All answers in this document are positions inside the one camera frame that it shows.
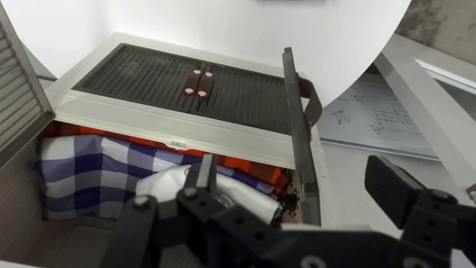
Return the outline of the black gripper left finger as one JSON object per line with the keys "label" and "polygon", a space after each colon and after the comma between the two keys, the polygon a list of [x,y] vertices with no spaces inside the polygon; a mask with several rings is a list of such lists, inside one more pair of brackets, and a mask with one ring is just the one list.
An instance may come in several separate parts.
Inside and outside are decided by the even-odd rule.
{"label": "black gripper left finger", "polygon": [[180,191],[180,197],[195,200],[201,194],[214,199],[217,193],[217,166],[216,158],[210,154],[204,155],[199,164],[193,164]]}

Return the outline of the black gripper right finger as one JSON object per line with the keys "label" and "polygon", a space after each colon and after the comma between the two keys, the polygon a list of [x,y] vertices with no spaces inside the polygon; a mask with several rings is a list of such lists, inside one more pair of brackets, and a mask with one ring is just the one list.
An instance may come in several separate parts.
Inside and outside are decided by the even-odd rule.
{"label": "black gripper right finger", "polygon": [[367,158],[365,188],[390,221],[408,234],[457,231],[457,200],[451,194],[426,188],[384,157]]}

